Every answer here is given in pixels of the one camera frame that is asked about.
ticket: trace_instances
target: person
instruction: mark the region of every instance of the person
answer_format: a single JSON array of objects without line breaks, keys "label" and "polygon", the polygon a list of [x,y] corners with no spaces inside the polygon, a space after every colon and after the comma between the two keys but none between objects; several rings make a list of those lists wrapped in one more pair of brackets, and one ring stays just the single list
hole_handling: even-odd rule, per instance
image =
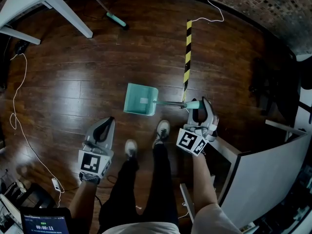
[{"label": "person", "polygon": [[[178,234],[176,199],[171,168],[164,142],[169,136],[170,124],[162,120],[153,143],[154,173],[150,195],[144,213],[138,215],[134,196],[137,162],[137,144],[127,140],[127,160],[118,173],[110,198],[99,213],[99,234]],[[238,234],[239,229],[225,216],[217,204],[217,197],[203,154],[193,156],[195,220],[193,234]],[[90,228],[97,185],[83,180],[69,207],[72,218],[84,219]]]}]

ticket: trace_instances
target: black pants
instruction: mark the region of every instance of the black pants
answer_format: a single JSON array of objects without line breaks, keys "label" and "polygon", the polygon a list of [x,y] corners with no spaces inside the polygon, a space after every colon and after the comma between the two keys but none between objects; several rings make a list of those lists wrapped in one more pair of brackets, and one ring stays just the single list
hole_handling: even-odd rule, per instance
[{"label": "black pants", "polygon": [[123,164],[110,198],[100,210],[98,233],[102,234],[114,226],[139,222],[169,222],[178,226],[176,199],[167,149],[163,144],[155,145],[153,156],[153,181],[144,213],[138,215],[136,211],[133,189],[138,164],[136,159],[131,159]]}]

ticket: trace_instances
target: white shirt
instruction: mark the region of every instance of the white shirt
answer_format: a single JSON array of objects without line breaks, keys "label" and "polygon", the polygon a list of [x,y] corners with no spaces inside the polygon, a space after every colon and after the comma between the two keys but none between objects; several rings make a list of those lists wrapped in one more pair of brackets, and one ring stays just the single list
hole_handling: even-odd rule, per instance
[{"label": "white shirt", "polygon": [[[175,224],[143,222],[112,227],[103,234],[179,234]],[[191,234],[241,234],[217,204],[202,208],[194,219]]]}]

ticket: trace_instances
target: yellow and black striped pole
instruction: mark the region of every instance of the yellow and black striped pole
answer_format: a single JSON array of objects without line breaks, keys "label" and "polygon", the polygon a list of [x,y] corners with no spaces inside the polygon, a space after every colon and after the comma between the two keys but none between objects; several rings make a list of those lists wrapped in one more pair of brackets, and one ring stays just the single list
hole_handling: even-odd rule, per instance
[{"label": "yellow and black striped pole", "polygon": [[190,67],[191,67],[191,42],[192,42],[192,20],[187,20],[186,23],[186,54],[185,54],[185,69],[184,69],[184,79],[183,79],[183,102],[185,102],[187,85],[190,77]]}]

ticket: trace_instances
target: plug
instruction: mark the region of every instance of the plug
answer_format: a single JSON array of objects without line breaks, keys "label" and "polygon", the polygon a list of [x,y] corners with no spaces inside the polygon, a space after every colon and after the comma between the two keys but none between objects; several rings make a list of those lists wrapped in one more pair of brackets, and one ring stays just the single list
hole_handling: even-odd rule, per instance
[{"label": "plug", "polygon": [[29,42],[28,41],[24,41],[24,40],[20,40],[15,44],[15,54],[17,55],[21,55],[23,53],[25,53],[26,48],[28,47]]},{"label": "plug", "polygon": [[60,192],[60,186],[59,186],[58,180],[56,178],[53,178],[52,183],[54,185],[54,189],[57,190],[58,192]]}]

